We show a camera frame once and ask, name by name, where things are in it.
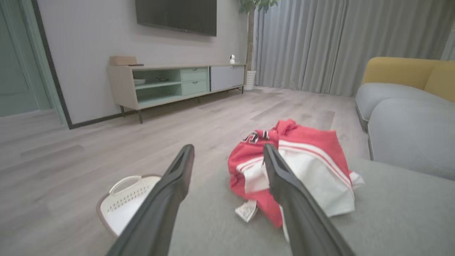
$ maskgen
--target yellow cushion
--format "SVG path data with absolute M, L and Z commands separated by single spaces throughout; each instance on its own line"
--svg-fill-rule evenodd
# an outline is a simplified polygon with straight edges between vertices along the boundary
M 425 91 L 455 102 L 455 61 L 440 61 L 425 85 Z
M 428 77 L 439 61 L 409 58 L 372 58 L 365 69 L 362 84 L 396 83 L 423 90 Z

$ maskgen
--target tv stand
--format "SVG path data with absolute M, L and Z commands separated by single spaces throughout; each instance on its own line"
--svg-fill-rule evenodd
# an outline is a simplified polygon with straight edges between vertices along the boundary
M 191 66 L 108 66 L 107 75 L 115 104 L 141 112 L 172 102 L 242 88 L 245 64 Z M 134 79 L 145 79 L 135 84 Z

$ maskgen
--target laundry basket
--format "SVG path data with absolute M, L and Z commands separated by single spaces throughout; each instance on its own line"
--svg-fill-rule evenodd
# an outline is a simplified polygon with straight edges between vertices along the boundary
M 115 183 L 96 205 L 96 212 L 104 226 L 119 236 L 160 179 L 156 175 L 129 176 Z M 134 184 L 119 190 L 122 185 L 134 180 Z

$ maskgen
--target door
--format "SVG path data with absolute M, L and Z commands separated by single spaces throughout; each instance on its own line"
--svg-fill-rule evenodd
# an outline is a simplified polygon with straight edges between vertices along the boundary
M 242 85 L 244 72 L 245 66 L 210 67 L 210 91 Z
M 49 109 L 17 1 L 0 4 L 0 117 Z

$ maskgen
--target baseboard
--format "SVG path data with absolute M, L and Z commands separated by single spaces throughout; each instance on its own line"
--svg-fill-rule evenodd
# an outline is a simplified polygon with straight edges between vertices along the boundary
M 132 114 L 136 114 L 136 113 L 137 113 L 136 110 L 130 110 L 130 111 L 126 111 L 125 115 L 132 115 Z M 70 130 L 72 130 L 72 129 L 76 129 L 76 128 L 79 128 L 79 127 L 82 127 L 82 126 L 87 126 L 87 125 L 91 125 L 91 124 L 94 124 L 94 123 L 100 123 L 100 122 L 104 122 L 104 121 L 111 120 L 111 119 L 114 119 L 114 118 L 119 118 L 121 116 L 122 116 L 122 114 L 118 113 L 118 114 L 107 116 L 107 117 L 103 117 L 103 118 L 97 118 L 97 119 L 93 119 L 93 120 L 88 120 L 88 121 L 84 121 L 84 122 L 81 122 L 81 123 L 75 123 L 75 124 L 72 124 L 72 125 L 68 125 L 68 127 L 70 128 Z

